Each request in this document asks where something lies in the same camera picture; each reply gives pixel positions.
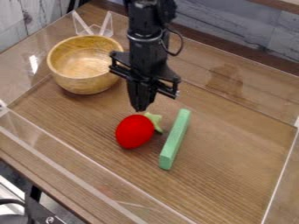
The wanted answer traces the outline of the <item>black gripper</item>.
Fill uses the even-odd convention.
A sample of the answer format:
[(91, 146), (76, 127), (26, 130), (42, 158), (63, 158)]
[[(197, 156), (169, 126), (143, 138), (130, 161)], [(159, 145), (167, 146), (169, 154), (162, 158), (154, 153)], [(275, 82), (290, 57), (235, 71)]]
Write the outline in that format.
[(181, 76), (167, 65), (170, 32), (161, 31), (154, 36), (127, 34), (130, 51), (112, 51), (110, 71), (126, 79), (131, 106), (136, 112), (144, 111), (155, 101), (157, 93), (177, 98)]

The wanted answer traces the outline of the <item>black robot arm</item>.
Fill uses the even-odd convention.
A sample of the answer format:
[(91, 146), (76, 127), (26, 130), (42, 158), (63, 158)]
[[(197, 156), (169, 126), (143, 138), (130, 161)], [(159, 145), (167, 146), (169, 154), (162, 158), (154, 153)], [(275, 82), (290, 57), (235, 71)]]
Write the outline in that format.
[(170, 27), (175, 19), (174, 0), (124, 0), (128, 14), (127, 38), (130, 51), (112, 51), (110, 71), (126, 79), (131, 106), (136, 112), (146, 111), (157, 94), (177, 98), (182, 77), (167, 65), (170, 34), (182, 34)]

